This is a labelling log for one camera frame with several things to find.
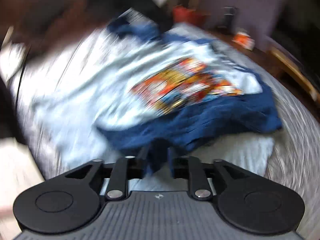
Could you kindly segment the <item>wooden TV cabinet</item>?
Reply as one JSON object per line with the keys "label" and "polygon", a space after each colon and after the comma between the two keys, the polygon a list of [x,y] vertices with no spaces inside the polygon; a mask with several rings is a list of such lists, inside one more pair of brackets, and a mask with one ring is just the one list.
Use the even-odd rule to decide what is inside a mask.
{"label": "wooden TV cabinet", "polygon": [[208,32],[231,45],[237,51],[246,55],[256,64],[264,68],[264,70],[287,88],[319,122],[319,105],[312,100],[311,95],[307,93],[293,77],[284,71],[285,64],[278,60],[274,55],[270,52],[265,53],[257,48],[254,48],[252,51],[246,50],[233,42],[231,35],[225,35],[213,29],[209,29]]}

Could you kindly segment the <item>blue raglan graphic shirt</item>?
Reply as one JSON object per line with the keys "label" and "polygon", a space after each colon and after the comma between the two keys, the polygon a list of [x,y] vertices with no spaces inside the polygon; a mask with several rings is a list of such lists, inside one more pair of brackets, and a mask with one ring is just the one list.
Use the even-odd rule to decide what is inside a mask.
{"label": "blue raglan graphic shirt", "polygon": [[[170,32],[160,38],[153,25],[122,24],[106,28],[119,39],[128,36],[162,45],[188,39]],[[222,135],[245,132],[272,133],[281,120],[269,89],[251,70],[239,67],[233,77],[194,56],[180,56],[137,82],[130,98],[137,99],[156,116],[125,129],[97,130],[119,153],[133,155],[153,144],[149,167],[157,170],[166,161],[168,145],[189,153]]]}

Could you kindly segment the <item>black cylindrical speaker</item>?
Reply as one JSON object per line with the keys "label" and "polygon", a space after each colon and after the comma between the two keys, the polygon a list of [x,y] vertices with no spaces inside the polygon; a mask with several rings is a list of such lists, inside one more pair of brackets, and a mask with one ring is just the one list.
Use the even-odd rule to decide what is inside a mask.
{"label": "black cylindrical speaker", "polygon": [[217,25],[217,29],[219,32],[223,34],[231,34],[234,20],[238,14],[237,7],[225,6],[223,7],[223,19]]}

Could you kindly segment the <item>orange white tissue box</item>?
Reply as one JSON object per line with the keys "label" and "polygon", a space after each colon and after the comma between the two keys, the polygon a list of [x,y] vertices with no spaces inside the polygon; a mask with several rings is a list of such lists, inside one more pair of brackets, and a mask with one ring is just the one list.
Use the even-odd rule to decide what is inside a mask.
{"label": "orange white tissue box", "polygon": [[255,46],[255,40],[253,40],[248,33],[243,32],[243,31],[239,31],[237,32],[233,39],[233,42],[235,42],[236,44],[242,46],[242,48],[245,48],[247,50],[252,51],[254,49]]}

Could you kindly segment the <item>red plant pot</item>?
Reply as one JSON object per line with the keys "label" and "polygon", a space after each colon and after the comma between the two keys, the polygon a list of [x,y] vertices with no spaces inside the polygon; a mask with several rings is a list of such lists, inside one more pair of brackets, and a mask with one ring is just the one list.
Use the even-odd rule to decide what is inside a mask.
{"label": "red plant pot", "polygon": [[209,15],[204,12],[185,8],[181,5],[173,7],[172,16],[175,23],[185,22],[200,28],[203,27],[209,17]]}

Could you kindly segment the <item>silver quilted table cover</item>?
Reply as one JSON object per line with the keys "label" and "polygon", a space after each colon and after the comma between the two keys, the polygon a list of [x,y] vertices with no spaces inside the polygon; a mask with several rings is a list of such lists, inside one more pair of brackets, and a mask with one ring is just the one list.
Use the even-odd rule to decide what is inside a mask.
{"label": "silver quilted table cover", "polygon": [[180,56],[194,56],[233,77],[239,67],[272,90],[282,128],[273,133],[222,135],[191,152],[202,161],[224,159],[300,194],[305,214],[298,232],[319,239],[319,122],[280,82],[250,58],[199,28],[178,24],[172,34],[188,39],[162,45],[105,28],[18,65],[23,47],[1,52],[1,76],[18,105],[18,122],[43,176],[52,178],[91,159],[120,154],[97,128],[125,129],[156,116],[130,89]]}

